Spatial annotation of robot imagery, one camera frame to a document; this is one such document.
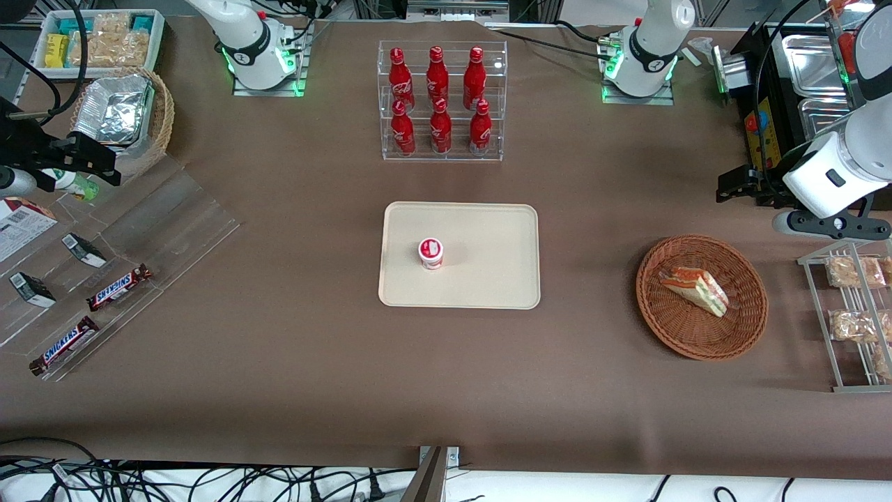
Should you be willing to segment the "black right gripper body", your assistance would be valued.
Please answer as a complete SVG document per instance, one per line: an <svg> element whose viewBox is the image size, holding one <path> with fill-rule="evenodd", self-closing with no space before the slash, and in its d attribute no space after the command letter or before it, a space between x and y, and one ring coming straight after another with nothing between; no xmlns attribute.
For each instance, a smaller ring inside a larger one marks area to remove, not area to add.
<svg viewBox="0 0 892 502"><path fill-rule="evenodd" d="M45 133L34 119L14 120L20 109L1 98L2 190L55 190L56 178L45 169L63 169L66 139Z"/></svg>

